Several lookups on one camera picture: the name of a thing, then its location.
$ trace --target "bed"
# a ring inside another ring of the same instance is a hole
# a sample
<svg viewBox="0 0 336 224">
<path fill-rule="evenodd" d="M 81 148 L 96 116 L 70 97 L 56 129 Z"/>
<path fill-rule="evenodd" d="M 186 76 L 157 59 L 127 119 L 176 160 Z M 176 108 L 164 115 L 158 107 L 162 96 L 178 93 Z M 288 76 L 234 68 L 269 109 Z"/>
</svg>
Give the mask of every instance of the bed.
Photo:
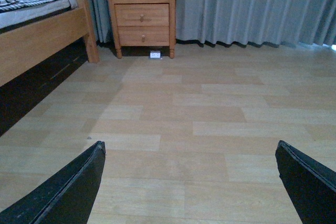
<svg viewBox="0 0 336 224">
<path fill-rule="evenodd" d="M 88 61 L 99 62 L 87 0 L 78 7 L 0 34 L 0 86 L 83 38 Z"/>
</svg>

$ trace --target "wooden floor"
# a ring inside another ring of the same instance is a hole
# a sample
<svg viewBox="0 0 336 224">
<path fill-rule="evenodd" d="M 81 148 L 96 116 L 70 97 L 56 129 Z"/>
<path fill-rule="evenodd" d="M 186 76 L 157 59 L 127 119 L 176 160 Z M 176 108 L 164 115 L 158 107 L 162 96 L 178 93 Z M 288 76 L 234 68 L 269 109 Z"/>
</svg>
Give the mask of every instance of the wooden floor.
<svg viewBox="0 0 336 224">
<path fill-rule="evenodd" d="M 330 48 L 100 57 L 0 137 L 0 210 L 98 140 L 107 156 L 91 224 L 301 223 L 278 177 L 278 141 L 336 170 Z"/>
</svg>

